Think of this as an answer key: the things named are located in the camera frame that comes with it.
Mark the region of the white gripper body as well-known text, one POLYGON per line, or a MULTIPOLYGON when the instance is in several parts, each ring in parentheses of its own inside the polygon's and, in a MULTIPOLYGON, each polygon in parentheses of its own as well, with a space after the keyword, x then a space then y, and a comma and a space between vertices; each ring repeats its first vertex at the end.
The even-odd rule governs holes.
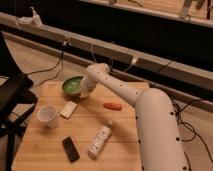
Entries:
POLYGON ((96 88, 96 82, 85 76, 80 82, 80 97, 87 98, 96 88))

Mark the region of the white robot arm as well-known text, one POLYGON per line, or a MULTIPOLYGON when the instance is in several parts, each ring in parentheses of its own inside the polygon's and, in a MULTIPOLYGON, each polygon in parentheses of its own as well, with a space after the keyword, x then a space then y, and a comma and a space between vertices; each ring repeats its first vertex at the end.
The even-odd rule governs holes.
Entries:
POLYGON ((100 83, 135 109, 142 171, 187 171, 173 104, 169 96, 157 88, 137 90, 109 75, 105 63, 87 67, 80 83, 81 96, 89 94, 100 83))

